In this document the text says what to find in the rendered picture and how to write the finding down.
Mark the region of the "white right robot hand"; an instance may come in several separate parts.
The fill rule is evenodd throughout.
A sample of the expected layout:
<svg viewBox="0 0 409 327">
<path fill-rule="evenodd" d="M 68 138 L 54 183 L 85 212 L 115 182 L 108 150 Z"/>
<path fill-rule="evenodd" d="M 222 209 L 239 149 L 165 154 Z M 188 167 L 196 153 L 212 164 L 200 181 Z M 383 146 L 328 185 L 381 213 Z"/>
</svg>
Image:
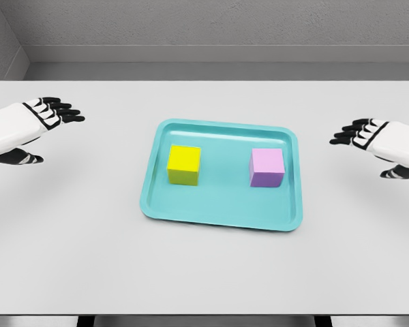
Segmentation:
<svg viewBox="0 0 409 327">
<path fill-rule="evenodd" d="M 380 119 L 357 119 L 329 140 L 371 153 L 396 166 L 380 173 L 381 178 L 409 179 L 409 125 Z"/>
</svg>

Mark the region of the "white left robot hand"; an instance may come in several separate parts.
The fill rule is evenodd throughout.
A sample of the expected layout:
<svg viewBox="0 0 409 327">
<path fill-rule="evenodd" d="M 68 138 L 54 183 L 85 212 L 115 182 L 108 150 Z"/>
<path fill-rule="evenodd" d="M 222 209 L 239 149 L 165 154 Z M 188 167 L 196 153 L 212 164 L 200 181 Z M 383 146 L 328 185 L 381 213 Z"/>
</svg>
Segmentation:
<svg viewBox="0 0 409 327">
<path fill-rule="evenodd" d="M 44 158 L 21 146 L 66 123 L 85 120 L 81 111 L 57 97 L 39 97 L 0 109 L 0 164 L 40 164 Z"/>
</svg>

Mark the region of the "yellow cube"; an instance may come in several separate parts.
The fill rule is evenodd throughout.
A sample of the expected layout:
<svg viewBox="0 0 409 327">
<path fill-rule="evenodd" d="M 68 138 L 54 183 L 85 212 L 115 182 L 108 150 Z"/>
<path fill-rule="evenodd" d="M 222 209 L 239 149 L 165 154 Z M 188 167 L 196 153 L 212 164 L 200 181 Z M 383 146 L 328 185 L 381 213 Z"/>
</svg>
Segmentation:
<svg viewBox="0 0 409 327">
<path fill-rule="evenodd" d="M 167 163 L 168 181 L 174 185 L 197 186 L 201 148 L 172 145 Z"/>
</svg>

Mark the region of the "teal rectangular tray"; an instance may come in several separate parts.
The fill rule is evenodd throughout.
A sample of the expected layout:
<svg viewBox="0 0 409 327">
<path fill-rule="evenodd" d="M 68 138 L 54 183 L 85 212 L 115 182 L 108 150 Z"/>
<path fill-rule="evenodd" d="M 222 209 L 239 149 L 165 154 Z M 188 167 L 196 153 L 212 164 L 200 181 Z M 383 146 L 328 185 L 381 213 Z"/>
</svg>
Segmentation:
<svg viewBox="0 0 409 327">
<path fill-rule="evenodd" d="M 197 186 L 169 183 L 173 145 L 201 149 Z M 250 186 L 252 149 L 282 150 L 285 174 L 279 187 Z M 155 133 L 140 209 L 153 219 L 293 231 L 303 220 L 297 137 L 284 127 L 165 120 Z"/>
</svg>

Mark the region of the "pink purple cube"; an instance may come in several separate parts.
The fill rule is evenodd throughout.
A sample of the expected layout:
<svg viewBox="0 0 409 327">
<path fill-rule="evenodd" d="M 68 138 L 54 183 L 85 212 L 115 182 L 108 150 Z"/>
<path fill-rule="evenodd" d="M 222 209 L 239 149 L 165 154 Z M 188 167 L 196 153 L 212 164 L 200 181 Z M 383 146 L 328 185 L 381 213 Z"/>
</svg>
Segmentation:
<svg viewBox="0 0 409 327">
<path fill-rule="evenodd" d="M 251 187 L 279 187 L 285 172 L 281 149 L 252 149 L 249 159 L 249 184 Z"/>
</svg>

